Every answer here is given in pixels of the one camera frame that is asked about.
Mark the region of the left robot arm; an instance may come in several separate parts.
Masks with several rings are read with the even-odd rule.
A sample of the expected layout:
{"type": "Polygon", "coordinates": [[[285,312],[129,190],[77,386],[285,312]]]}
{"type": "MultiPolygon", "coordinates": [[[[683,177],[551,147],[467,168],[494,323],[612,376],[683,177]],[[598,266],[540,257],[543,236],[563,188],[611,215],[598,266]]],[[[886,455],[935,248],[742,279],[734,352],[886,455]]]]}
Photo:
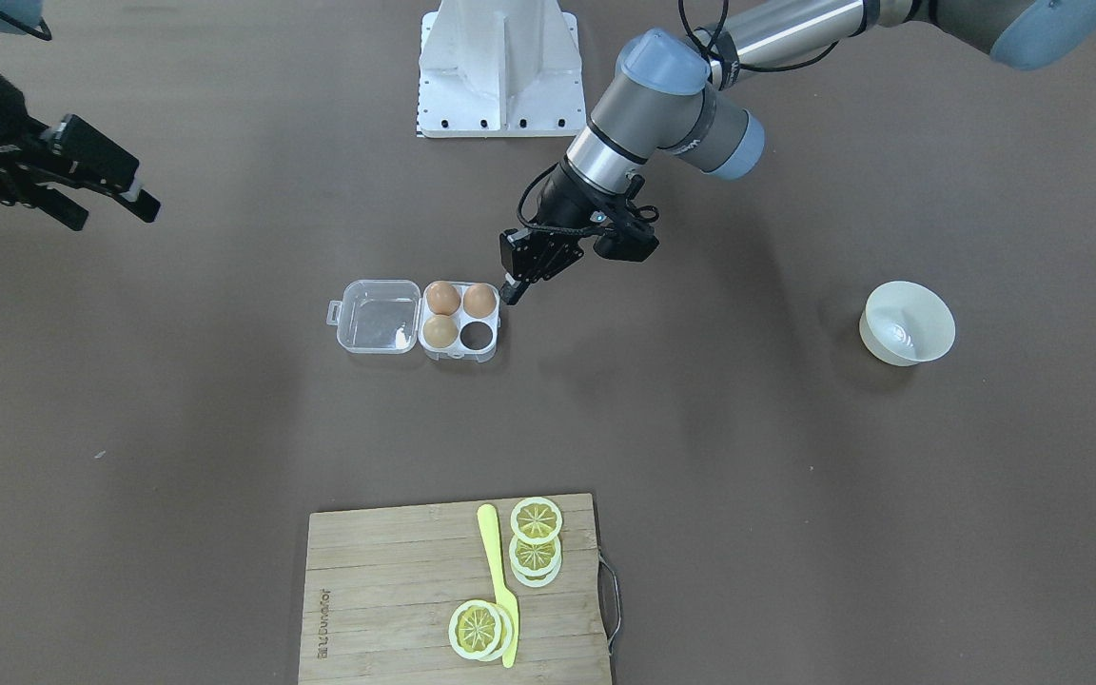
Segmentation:
{"type": "Polygon", "coordinates": [[[601,259],[642,262],[658,247],[657,209],[638,206],[640,170],[653,153],[734,181],[757,164],[765,132],[726,91],[747,75],[821,61],[841,39],[869,28],[927,23],[996,64],[1040,69],[1096,30],[1096,1],[767,1],[712,25],[635,36],[613,82],[564,157],[532,182],[536,212],[500,235],[501,302],[553,279],[581,259],[584,239],[601,259]]]}

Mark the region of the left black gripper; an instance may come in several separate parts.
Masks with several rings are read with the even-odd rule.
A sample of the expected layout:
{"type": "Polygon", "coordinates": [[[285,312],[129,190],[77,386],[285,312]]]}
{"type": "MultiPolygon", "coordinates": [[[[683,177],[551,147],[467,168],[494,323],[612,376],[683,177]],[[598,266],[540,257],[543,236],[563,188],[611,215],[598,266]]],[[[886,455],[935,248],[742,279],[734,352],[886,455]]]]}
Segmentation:
{"type": "Polygon", "coordinates": [[[543,170],[523,190],[515,217],[517,228],[499,237],[500,287],[504,306],[515,306],[530,284],[553,279],[583,256],[581,242],[593,238],[601,259],[643,262],[658,247],[655,206],[636,206],[644,179],[632,174],[631,185],[612,194],[591,186],[566,162],[543,170]]]}

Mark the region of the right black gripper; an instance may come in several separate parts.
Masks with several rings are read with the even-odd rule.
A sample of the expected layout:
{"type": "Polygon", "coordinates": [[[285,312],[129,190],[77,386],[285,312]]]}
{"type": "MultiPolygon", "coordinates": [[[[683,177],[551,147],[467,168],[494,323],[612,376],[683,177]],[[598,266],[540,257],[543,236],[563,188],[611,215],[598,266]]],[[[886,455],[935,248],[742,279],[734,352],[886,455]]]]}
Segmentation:
{"type": "Polygon", "coordinates": [[[25,95],[0,75],[0,203],[33,206],[66,228],[84,228],[88,212],[55,189],[88,189],[116,201],[141,222],[162,207],[141,187],[139,160],[77,114],[48,126],[30,116],[25,95]]]}

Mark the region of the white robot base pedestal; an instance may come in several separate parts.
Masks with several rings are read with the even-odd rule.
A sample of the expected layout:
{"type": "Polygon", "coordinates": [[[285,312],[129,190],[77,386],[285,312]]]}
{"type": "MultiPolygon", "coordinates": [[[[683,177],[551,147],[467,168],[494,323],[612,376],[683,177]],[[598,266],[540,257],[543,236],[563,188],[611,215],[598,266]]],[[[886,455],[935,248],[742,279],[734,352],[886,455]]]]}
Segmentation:
{"type": "Polygon", "coordinates": [[[573,138],[586,126],[578,22],[557,1],[443,1],[419,35],[423,138],[573,138]]]}

